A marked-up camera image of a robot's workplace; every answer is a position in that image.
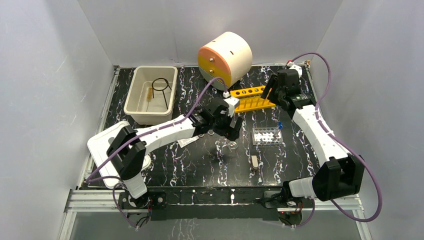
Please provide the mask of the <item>small glass beaker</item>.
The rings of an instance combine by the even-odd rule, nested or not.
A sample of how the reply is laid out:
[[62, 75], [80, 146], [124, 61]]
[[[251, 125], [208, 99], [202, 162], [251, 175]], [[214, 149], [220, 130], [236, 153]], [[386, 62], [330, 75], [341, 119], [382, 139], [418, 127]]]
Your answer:
[[230, 141], [228, 147], [230, 150], [236, 150], [238, 148], [238, 143], [236, 141]]

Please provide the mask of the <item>blue capped vial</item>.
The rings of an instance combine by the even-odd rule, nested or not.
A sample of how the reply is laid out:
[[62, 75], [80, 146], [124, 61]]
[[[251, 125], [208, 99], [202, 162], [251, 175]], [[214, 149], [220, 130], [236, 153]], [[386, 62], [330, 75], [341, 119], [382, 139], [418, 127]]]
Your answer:
[[277, 126], [274, 128], [274, 135], [278, 136], [282, 128], [283, 128], [283, 124], [281, 122], [278, 122]]

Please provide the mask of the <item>black ring clamp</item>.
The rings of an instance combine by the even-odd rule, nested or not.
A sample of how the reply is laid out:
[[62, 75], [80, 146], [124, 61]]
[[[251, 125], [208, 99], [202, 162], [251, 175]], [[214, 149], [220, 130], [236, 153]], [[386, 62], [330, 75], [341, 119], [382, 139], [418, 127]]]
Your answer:
[[[156, 83], [164, 84], [164, 86], [162, 88], [157, 88], [157, 87], [155, 87], [155, 84]], [[162, 96], [163, 96], [163, 99], [164, 99], [164, 103], [165, 103], [166, 109], [169, 108], [169, 103], [168, 103], [168, 100], [167, 100], [167, 97], [166, 97], [166, 94], [165, 94], [165, 91], [167, 89], [170, 89], [171, 90], [171, 86], [170, 86], [169, 81], [166, 78], [164, 78], [164, 77], [156, 78], [151, 83], [151, 98], [152, 99], [155, 98], [155, 92], [161, 92], [162, 93]]]

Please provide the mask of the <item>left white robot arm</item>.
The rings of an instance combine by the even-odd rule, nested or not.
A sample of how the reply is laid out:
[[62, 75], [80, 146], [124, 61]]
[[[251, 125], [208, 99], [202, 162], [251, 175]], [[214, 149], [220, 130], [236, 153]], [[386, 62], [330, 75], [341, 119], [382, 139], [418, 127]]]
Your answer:
[[239, 105], [240, 100], [233, 96], [214, 98], [206, 106], [193, 106], [188, 113], [162, 124], [139, 130], [124, 126], [106, 154], [129, 193], [130, 202], [137, 208], [144, 208], [149, 203], [147, 186], [141, 172], [145, 157], [150, 152], [210, 130], [232, 142], [237, 140], [243, 122], [235, 113]]

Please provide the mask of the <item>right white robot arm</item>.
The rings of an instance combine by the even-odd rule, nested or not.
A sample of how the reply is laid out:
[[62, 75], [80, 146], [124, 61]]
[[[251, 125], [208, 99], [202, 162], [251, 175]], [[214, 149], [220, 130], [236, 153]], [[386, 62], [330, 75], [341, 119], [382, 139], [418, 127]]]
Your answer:
[[365, 168], [358, 157], [323, 129], [326, 124], [316, 109], [315, 97], [302, 92], [299, 80], [298, 70], [279, 70], [269, 78], [261, 95], [286, 111], [301, 128], [320, 166], [313, 177], [285, 181], [282, 202], [295, 207], [302, 198], [324, 202], [355, 195], [360, 191]]

